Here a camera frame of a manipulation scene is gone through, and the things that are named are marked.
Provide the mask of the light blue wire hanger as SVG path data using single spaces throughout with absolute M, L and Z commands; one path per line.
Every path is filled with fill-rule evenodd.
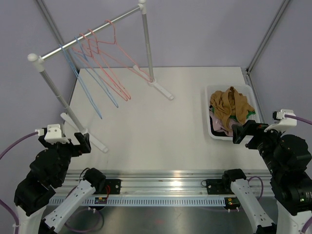
M 59 45 L 59 47 L 60 47 L 60 49 L 61 49 L 63 55 L 65 56 L 65 59 L 66 59 L 67 63 L 68 63 L 69 66 L 71 67 L 71 69 L 72 69 L 74 75 L 76 76 L 76 78 L 77 78 L 79 84 L 81 85 L 81 87 L 82 87 L 82 89 L 83 89 L 83 91 L 84 91 L 86 97 L 88 98 L 90 104 L 92 105 L 93 109 L 96 111 L 96 113 L 97 113 L 97 115 L 99 116 L 99 118 L 102 119 L 102 114 L 101 114 L 99 108 L 97 107 L 97 105 L 95 104 L 95 102 L 93 101 L 92 96 L 91 96 L 91 94 L 90 94 L 88 88 L 86 87 L 86 85 L 85 85 L 83 79 L 82 79 L 81 76 L 79 75 L 79 73 L 78 73 L 78 71 L 77 71 L 77 69 L 76 69 L 74 63 L 73 63 L 72 60 L 71 60 L 69 53 L 63 48 L 63 46 L 62 46 L 61 44 Z

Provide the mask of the pink hanger of mauve top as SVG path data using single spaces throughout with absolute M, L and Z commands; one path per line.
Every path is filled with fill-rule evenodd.
M 110 82 L 110 80 L 107 78 L 107 76 L 106 76 L 106 75 L 103 73 L 103 71 L 100 69 L 99 65 L 97 65 L 97 64 L 93 61 L 93 59 L 91 58 L 90 52 L 89 52 L 89 50 L 88 50 L 88 42 L 87 42 L 87 40 L 88 40 L 89 38 L 87 38 L 87 37 L 84 36 L 84 35 L 81 35 L 81 36 L 82 36 L 82 38 L 85 40 L 85 42 L 81 42 L 81 41 L 80 41 L 80 43 L 82 44 L 83 50 L 84 50 L 85 54 L 87 55 L 87 58 L 88 58 L 88 60 L 89 60 L 89 63 L 90 63 L 90 65 L 91 65 L 91 67 L 93 67 L 93 68 L 95 69 L 95 71 L 96 71 L 96 72 L 102 77 L 102 79 L 106 82 L 106 86 L 108 87 L 110 93 L 111 93 L 112 95 L 113 95 L 113 94 L 118 95 L 118 94 L 113 90 L 114 86 L 112 85 L 112 83 Z M 78 46 L 77 48 L 76 48 L 76 47 L 74 47 L 74 48 L 75 48 L 76 51 L 79 51 L 79 52 L 80 52 L 80 47 L 79 47 L 79 46 Z M 77 55 L 74 53 L 74 51 L 73 51 L 73 55 L 75 55 L 75 56 L 77 57 L 77 59 L 78 59 L 80 62 L 82 62 L 82 64 L 83 64 L 84 66 L 86 66 L 87 68 L 89 68 L 89 67 L 87 66 L 86 62 L 83 62 L 83 61 L 81 60 L 81 58 L 83 58 L 83 57 L 77 56 Z M 107 69 L 107 67 L 105 66 L 105 64 L 104 64 L 104 63 L 100 60 L 100 58 L 98 57 L 98 55 L 95 54 L 95 53 L 93 53 L 93 55 L 95 56 L 96 59 L 98 59 L 99 64 L 100 64 L 101 66 L 103 66 L 104 69 Z

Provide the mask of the pink hanger of brown top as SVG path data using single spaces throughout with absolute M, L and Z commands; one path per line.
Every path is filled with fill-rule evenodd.
M 151 78 L 151 76 L 149 74 L 147 74 L 147 72 L 143 71 L 141 69 L 141 67 L 137 64 L 137 62 L 129 55 L 126 53 L 126 51 L 119 45 L 119 43 L 117 42 L 117 35 L 116 35 L 116 27 L 115 25 L 113 24 L 112 21 L 110 20 L 105 20 L 105 23 L 108 23 L 109 26 L 112 26 L 113 27 L 113 41 L 102 41 L 102 40 L 98 40 L 96 36 L 94 36 L 94 38 L 96 39 L 96 45 L 97 45 L 97 51 L 98 52 L 102 52 L 103 54 L 105 54 L 106 56 L 108 56 L 110 59 L 114 60 L 115 62 L 117 62 L 119 65 L 122 65 L 124 68 L 130 70 L 132 73 L 136 74 L 137 76 L 143 78 L 146 82 L 148 83 L 152 83 L 153 82 L 153 79 Z M 115 45 L 118 50 L 126 57 L 128 58 L 132 64 L 133 64 L 133 67 L 130 68 L 129 66 L 125 65 L 125 63 L 117 60 L 115 57 L 107 54 L 106 52 L 102 51 L 100 48 L 99 48 L 99 44 L 108 44 L 108 45 Z

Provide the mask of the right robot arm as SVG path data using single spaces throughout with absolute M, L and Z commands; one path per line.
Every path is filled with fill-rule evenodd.
M 272 176 L 277 200 L 278 222 L 274 223 L 252 194 L 243 171 L 224 172 L 222 190 L 238 198 L 254 234 L 304 234 L 312 223 L 312 180 L 305 172 L 312 155 L 304 139 L 285 134 L 296 125 L 295 119 L 285 118 L 271 125 L 248 120 L 232 126 L 234 144 L 252 137 L 246 148 L 258 150 Z

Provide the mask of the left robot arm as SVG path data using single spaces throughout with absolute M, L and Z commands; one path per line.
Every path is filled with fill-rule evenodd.
M 56 193 L 55 189 L 61 187 L 65 181 L 71 158 L 91 151 L 88 133 L 74 134 L 78 145 L 74 145 L 64 134 L 53 139 L 48 139 L 48 134 L 46 128 L 39 134 L 39 142 L 45 149 L 37 154 L 30 164 L 30 172 L 15 191 L 17 234 L 59 233 L 68 218 L 87 197 L 100 194 L 105 189 L 105 175 L 96 168 L 88 169 L 66 199 L 49 215 L 43 217 L 50 199 Z

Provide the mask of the mauve pink tank top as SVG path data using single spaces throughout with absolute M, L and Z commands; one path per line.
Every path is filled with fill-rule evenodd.
M 218 130 L 218 129 L 225 129 L 225 130 L 227 130 L 227 129 L 223 126 L 222 121 L 219 120 L 218 118 L 216 118 L 215 115 L 214 115 L 214 113 L 212 113 L 212 111 L 209 111 L 209 115 L 210 115 L 210 125 L 211 125 L 211 129 L 213 128 L 214 130 Z M 236 124 L 236 122 L 235 122 L 233 119 L 230 119 L 230 122 L 229 122 L 230 130 L 227 130 L 227 131 L 233 132 L 233 130 L 232 130 L 232 125 L 233 125 L 233 124 Z

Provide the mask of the black tank top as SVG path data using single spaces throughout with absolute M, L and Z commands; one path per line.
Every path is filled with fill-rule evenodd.
M 211 132 L 214 136 L 217 136 L 217 137 L 233 137 L 233 132 L 227 131 L 225 129 L 214 130 L 212 128 Z

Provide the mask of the pink hanger of green top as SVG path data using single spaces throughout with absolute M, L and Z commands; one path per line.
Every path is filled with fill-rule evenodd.
M 117 45 L 117 41 L 116 41 L 116 34 L 115 34 L 115 30 L 113 30 L 114 34 L 113 34 L 113 41 L 102 41 L 102 40 L 98 40 L 97 36 L 95 35 L 94 30 L 89 29 L 88 30 L 92 37 L 89 38 L 87 40 L 88 42 L 88 50 L 90 52 L 91 58 L 93 59 L 93 61 L 99 65 L 100 69 L 103 71 L 103 73 L 107 76 L 107 78 L 110 80 L 110 82 L 112 83 L 112 85 L 114 86 L 113 90 L 120 96 L 122 97 L 122 99 L 124 99 L 125 101 L 129 101 L 132 99 L 130 93 L 128 92 L 128 90 L 125 88 L 125 86 L 123 85 L 123 83 L 121 82 L 121 80 L 119 79 L 119 77 L 117 76 L 117 74 L 115 73 L 115 71 L 113 70 L 113 68 L 110 66 L 108 59 L 112 60 L 114 62 L 117 62 L 119 65 L 122 65 L 122 63 L 120 63 L 117 59 L 115 59 L 113 56 L 111 56 L 110 54 L 104 52 L 100 45 L 101 44 L 105 44 L 105 45 Z M 103 66 L 101 66 L 99 64 L 99 61 L 97 58 L 95 58 L 95 56 L 93 55 L 93 53 L 97 54 L 98 57 L 100 58 L 100 60 L 105 64 L 105 66 L 107 67 L 107 69 L 104 69 Z

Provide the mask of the green tank top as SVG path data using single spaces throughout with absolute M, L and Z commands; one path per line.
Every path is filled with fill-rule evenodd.
M 215 112 L 215 109 L 214 109 L 213 106 L 210 106 L 209 110 L 212 111 L 212 113 Z M 249 116 L 252 116 L 252 115 L 255 115 L 255 114 L 256 114 L 255 111 L 248 111 L 248 114 L 246 115 L 246 119 L 248 119 Z M 230 116 L 229 118 L 234 119 L 235 121 L 238 121 L 236 116 Z

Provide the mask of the mustard brown tank top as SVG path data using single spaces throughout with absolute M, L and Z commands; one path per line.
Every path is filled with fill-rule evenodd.
M 214 116 L 222 121 L 227 130 L 230 130 L 230 116 L 236 116 L 239 124 L 245 124 L 248 111 L 255 111 L 248 103 L 247 97 L 233 86 L 225 92 L 215 91 L 210 97 L 210 105 L 214 107 Z

